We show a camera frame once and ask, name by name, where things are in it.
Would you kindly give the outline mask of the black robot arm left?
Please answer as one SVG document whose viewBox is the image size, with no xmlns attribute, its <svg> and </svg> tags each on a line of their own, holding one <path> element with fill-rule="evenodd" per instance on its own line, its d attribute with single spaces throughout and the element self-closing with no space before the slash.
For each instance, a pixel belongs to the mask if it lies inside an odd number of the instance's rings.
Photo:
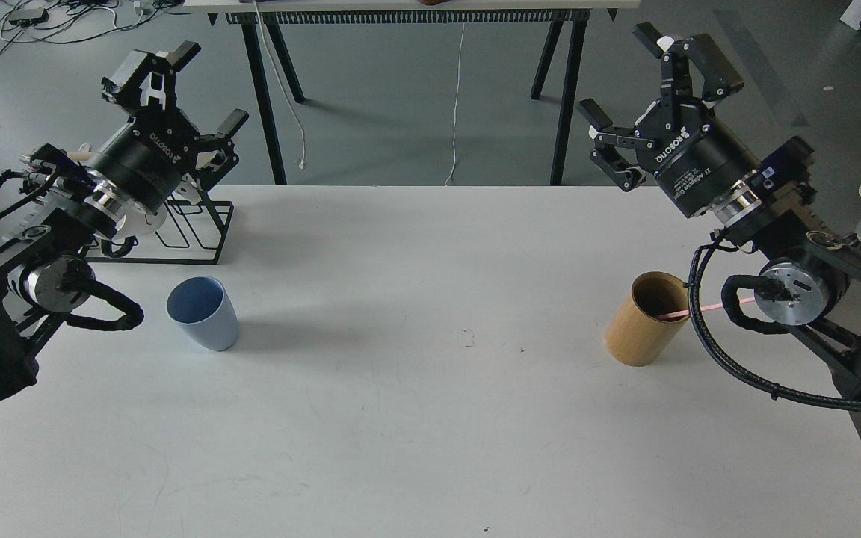
<svg viewBox="0 0 861 538">
<path fill-rule="evenodd" d="M 209 191 L 235 167 L 233 136 L 248 120 L 235 109 L 203 134 L 176 102 L 176 76 L 200 52 L 134 50 L 102 80 L 102 98 L 126 124 L 100 149 L 74 153 L 44 144 L 26 168 L 0 175 L 0 401 L 37 382 L 37 354 L 61 326 L 132 330 L 143 310 L 96 280 L 87 252 L 129 262 L 137 235 L 156 232 L 172 211 L 202 208 L 224 242 L 230 214 Z"/>
</svg>

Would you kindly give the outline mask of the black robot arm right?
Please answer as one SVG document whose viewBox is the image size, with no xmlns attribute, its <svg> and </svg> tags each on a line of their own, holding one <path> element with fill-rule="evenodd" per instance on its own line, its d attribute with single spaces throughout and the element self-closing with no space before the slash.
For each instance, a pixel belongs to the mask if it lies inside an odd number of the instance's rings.
<svg viewBox="0 0 861 538">
<path fill-rule="evenodd" d="M 660 62 L 660 94 L 631 127 L 613 125 L 593 99 L 581 101 L 591 162 L 623 191 L 652 175 L 684 217 L 711 212 L 720 221 L 713 241 L 694 253 L 686 285 L 691 323 L 717 364 L 770 398 L 861 413 L 861 241 L 834 234 L 811 211 L 812 147 L 790 137 L 759 159 L 715 116 L 713 105 L 744 81 L 710 35 L 677 40 L 649 22 L 633 33 Z M 751 243 L 768 259 L 756 275 L 725 280 L 729 320 L 753 333 L 794 336 L 837 375 L 839 398 L 765 379 L 714 340 L 697 310 L 703 274 L 724 241 L 732 252 Z"/>
</svg>

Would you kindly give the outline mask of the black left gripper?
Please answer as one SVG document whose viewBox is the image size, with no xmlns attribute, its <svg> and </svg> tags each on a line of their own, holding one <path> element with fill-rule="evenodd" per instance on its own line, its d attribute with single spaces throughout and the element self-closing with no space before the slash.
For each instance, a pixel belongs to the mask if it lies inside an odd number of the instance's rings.
<svg viewBox="0 0 861 538">
<path fill-rule="evenodd" d="M 233 137 L 250 118 L 233 109 L 217 132 L 199 135 L 194 123 L 177 107 L 176 76 L 201 52 L 198 42 L 185 41 L 172 52 L 133 50 L 110 78 L 102 79 L 102 98 L 129 114 L 90 158 L 87 166 L 110 181 L 143 211 L 156 211 L 194 166 L 198 185 L 217 185 L 238 163 Z"/>
</svg>

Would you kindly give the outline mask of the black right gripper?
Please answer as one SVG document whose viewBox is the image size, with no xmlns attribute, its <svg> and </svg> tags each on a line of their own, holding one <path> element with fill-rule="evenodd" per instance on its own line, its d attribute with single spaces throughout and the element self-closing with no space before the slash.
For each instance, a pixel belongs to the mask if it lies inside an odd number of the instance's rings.
<svg viewBox="0 0 861 538">
<path fill-rule="evenodd" d="M 694 217 L 761 164 L 715 115 L 715 103 L 744 89 L 744 79 L 711 35 L 677 40 L 649 22 L 633 34 L 661 61 L 660 96 L 632 127 L 613 125 L 594 99 L 582 99 L 577 109 L 589 123 L 589 158 L 625 193 L 656 180 L 684 217 Z M 635 151 L 637 163 L 622 149 Z"/>
</svg>

